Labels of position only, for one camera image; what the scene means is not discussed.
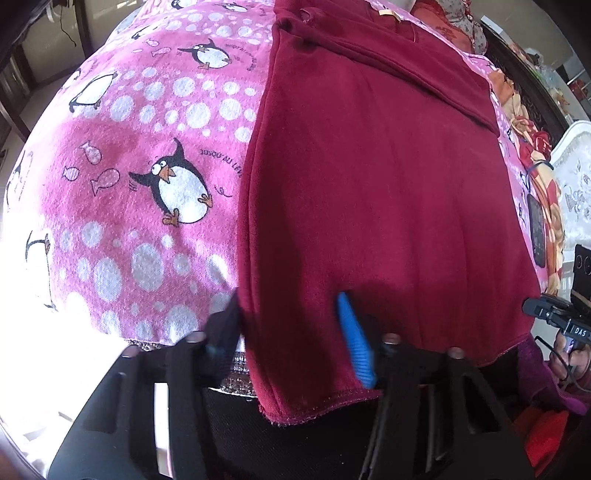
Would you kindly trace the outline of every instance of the black mount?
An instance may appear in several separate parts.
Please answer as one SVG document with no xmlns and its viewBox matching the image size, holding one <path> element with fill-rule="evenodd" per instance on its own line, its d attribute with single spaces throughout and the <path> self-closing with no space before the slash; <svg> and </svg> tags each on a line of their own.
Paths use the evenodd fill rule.
<svg viewBox="0 0 591 480">
<path fill-rule="evenodd" d="M 222 480 L 203 389 L 228 376 L 239 338 L 236 293 L 205 332 L 143 352 L 127 347 L 92 394 L 61 444 L 48 480 L 168 480 L 158 473 L 154 384 L 168 384 L 174 478 Z"/>
<path fill-rule="evenodd" d="M 533 480 L 502 404 L 462 350 L 399 339 L 374 350 L 384 394 L 360 480 Z"/>
</svg>

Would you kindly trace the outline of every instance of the hand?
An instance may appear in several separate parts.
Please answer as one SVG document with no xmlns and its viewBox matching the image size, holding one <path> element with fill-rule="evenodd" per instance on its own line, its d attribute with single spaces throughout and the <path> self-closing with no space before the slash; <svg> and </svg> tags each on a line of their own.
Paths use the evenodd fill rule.
<svg viewBox="0 0 591 480">
<path fill-rule="evenodd" d="M 591 362 L 591 347 L 589 345 L 585 345 L 582 350 L 573 350 L 570 353 L 570 357 L 566 352 L 563 351 L 564 347 L 566 347 L 566 337 L 562 333 L 558 332 L 556 334 L 556 340 L 554 341 L 554 350 L 560 354 L 567 365 L 572 365 L 575 367 L 573 376 L 576 380 L 578 380 L 589 368 L 589 363 Z M 566 379 L 566 370 L 564 369 L 564 366 L 560 360 L 558 360 L 553 353 L 550 354 L 550 369 L 560 380 Z"/>
</svg>

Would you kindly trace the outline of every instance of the red sweatshirt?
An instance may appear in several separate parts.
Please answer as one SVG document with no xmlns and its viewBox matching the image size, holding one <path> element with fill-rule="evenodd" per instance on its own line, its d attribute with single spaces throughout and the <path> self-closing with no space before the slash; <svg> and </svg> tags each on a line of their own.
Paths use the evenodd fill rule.
<svg viewBox="0 0 591 480">
<path fill-rule="evenodd" d="M 529 335 L 540 295 L 486 80 L 363 0 L 277 0 L 244 168 L 239 294 L 264 413 L 298 423 L 375 396 L 335 312 L 478 365 Z"/>
</svg>

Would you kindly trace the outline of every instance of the wall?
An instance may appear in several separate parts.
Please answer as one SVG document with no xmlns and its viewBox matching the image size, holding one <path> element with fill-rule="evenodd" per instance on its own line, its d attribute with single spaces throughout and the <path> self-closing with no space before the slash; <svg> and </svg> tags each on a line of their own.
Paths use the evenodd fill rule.
<svg viewBox="0 0 591 480">
<path fill-rule="evenodd" d="M 553 68 L 573 54 L 559 28 L 533 0 L 472 0 L 472 13 L 492 19 L 522 48 L 538 50 Z"/>
<path fill-rule="evenodd" d="M 119 22 L 140 6 L 141 0 L 86 0 L 94 48 L 99 48 Z M 54 12 L 55 23 L 51 23 L 44 15 L 31 27 L 22 45 L 37 82 L 84 61 L 74 8 L 58 7 Z M 61 26 L 77 46 L 61 31 L 60 13 L 63 15 Z"/>
</svg>

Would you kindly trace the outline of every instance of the penguin print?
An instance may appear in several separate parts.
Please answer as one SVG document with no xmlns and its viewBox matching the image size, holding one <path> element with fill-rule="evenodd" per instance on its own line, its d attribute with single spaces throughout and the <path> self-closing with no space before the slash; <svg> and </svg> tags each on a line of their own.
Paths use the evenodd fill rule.
<svg viewBox="0 0 591 480">
<path fill-rule="evenodd" d="M 217 4 L 220 7 L 224 7 L 226 10 L 230 10 L 230 12 L 238 12 L 238 13 L 245 13 L 248 12 L 247 7 L 243 7 L 242 5 L 238 5 L 237 3 L 232 2 L 231 4 Z"/>
<path fill-rule="evenodd" d="M 117 75 L 117 72 L 109 73 L 91 80 L 78 95 L 70 100 L 70 112 L 74 113 L 74 107 L 79 105 L 92 105 L 95 110 L 100 107 L 100 100 Z"/>
<path fill-rule="evenodd" d="M 166 20 L 168 17 L 164 17 L 146 27 L 142 27 L 140 28 L 137 32 L 135 32 L 133 35 L 131 35 L 131 39 L 132 40 L 137 40 L 141 37 L 143 37 L 144 35 L 147 35 L 149 33 L 155 32 L 156 30 L 158 30 L 159 26 L 162 24 L 162 22 L 164 20 Z"/>
<path fill-rule="evenodd" d="M 186 51 L 193 55 L 193 60 L 198 62 L 200 69 L 221 69 L 232 63 L 230 55 L 221 48 L 217 48 L 211 38 L 209 43 L 200 43 L 193 48 L 179 48 L 179 51 Z"/>
<path fill-rule="evenodd" d="M 57 310 L 51 296 L 49 269 L 51 242 L 49 240 L 49 234 L 46 233 L 45 238 L 39 240 L 31 240 L 32 235 L 33 231 L 29 233 L 27 246 L 25 247 L 25 262 L 27 263 L 27 271 L 31 274 L 30 287 L 33 288 L 35 294 L 41 299 L 43 305 L 48 309 Z"/>
<path fill-rule="evenodd" d="M 179 223 L 195 223 L 213 207 L 212 195 L 205 181 L 191 162 L 185 159 L 183 146 L 177 138 L 176 151 L 158 159 L 146 174 L 129 172 L 132 180 L 150 187 L 156 204 L 164 212 L 162 223 L 178 227 Z"/>
<path fill-rule="evenodd" d="M 12 171 L 6 184 L 6 205 L 9 210 L 12 204 L 21 199 L 22 191 L 25 188 L 25 183 L 31 170 L 31 163 L 33 163 L 33 152 L 25 155 L 25 151 L 23 150 L 18 165 Z"/>
<path fill-rule="evenodd" d="M 176 10 L 181 10 L 182 8 L 188 7 L 189 5 L 191 5 L 190 0 L 173 0 L 170 4 L 170 6 Z"/>
</svg>

